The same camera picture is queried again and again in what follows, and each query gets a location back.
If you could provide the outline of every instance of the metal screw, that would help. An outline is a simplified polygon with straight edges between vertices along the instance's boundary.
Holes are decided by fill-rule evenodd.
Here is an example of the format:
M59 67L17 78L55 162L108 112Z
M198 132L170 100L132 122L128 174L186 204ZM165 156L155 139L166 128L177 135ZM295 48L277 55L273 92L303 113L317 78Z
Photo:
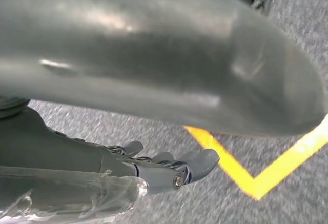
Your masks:
M173 186L176 189L180 188L183 184L182 177L179 174L177 174L174 177Z

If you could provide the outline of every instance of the transparent plastic film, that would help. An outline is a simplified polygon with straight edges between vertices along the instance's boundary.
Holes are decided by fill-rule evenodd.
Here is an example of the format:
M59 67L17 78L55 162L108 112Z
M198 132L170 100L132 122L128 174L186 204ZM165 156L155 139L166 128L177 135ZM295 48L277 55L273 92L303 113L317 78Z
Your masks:
M0 224L110 223L147 193L138 177L0 167Z

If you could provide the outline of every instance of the yellow line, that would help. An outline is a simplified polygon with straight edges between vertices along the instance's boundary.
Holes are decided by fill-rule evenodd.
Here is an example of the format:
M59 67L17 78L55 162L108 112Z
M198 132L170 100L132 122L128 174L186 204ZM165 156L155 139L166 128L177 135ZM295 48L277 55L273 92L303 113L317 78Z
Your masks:
M327 142L327 136L318 134L317 130L301 138L255 178L256 198L261 199Z
M246 194L256 200L275 187L328 142L328 115L316 129L305 135L256 178L226 151L216 138L203 129L185 127L204 148L216 151L219 165Z
M185 129L204 149L215 150L219 156L219 165L220 167L246 194L254 196L254 179L216 138L203 129L192 127L185 127Z

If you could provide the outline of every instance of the gray plastic cover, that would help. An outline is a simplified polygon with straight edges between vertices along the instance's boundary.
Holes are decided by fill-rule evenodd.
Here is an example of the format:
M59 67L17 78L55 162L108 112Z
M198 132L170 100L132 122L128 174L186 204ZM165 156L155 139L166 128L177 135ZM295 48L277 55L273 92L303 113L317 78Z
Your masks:
M244 135L308 132L316 70L239 0L0 0L0 94Z

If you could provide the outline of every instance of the yellow floor marking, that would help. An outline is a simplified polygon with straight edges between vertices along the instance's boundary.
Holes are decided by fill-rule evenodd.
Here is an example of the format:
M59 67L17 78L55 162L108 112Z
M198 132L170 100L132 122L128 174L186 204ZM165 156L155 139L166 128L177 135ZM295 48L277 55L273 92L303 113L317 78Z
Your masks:
M304 163L328 142L328 115L316 129L306 134L253 178L236 159L226 151L210 133L185 126L202 147L213 149L219 155L219 165L246 194L256 200L275 187L283 179Z

